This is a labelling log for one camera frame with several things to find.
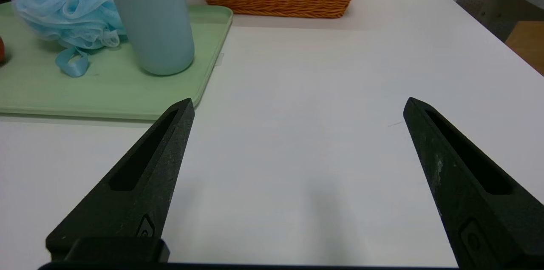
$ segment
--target blue ribbon loop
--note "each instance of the blue ribbon loop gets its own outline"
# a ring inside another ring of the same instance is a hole
[[[81,58],[70,63],[76,53],[81,55]],[[65,74],[68,74],[72,78],[77,78],[83,76],[87,69],[89,68],[89,55],[77,47],[68,48],[57,55],[55,59],[56,65],[64,71]]]

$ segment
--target wooden panel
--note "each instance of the wooden panel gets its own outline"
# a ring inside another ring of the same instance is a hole
[[[518,22],[506,44],[544,76],[544,22]]]

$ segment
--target blue cup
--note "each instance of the blue cup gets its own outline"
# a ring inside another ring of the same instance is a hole
[[[193,61],[195,45],[185,0],[113,0],[140,66],[160,76]]]

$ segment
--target plastic tray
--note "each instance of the plastic tray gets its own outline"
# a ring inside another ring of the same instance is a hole
[[[180,74],[152,76],[140,70],[130,43],[90,55],[87,73],[71,78],[55,65],[64,48],[39,40],[0,5],[0,36],[7,61],[0,63],[0,113],[157,119],[170,105],[192,98],[197,105],[232,22],[222,6],[189,7],[195,59]]]

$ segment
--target green tray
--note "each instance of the green tray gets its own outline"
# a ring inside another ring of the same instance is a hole
[[[7,61],[0,63],[0,113],[157,119],[170,105],[192,98],[197,105],[232,22],[222,6],[189,7],[195,59],[180,74],[144,73],[130,43],[92,51],[87,73],[71,78],[55,65],[64,48],[39,40],[0,5],[0,36]]]

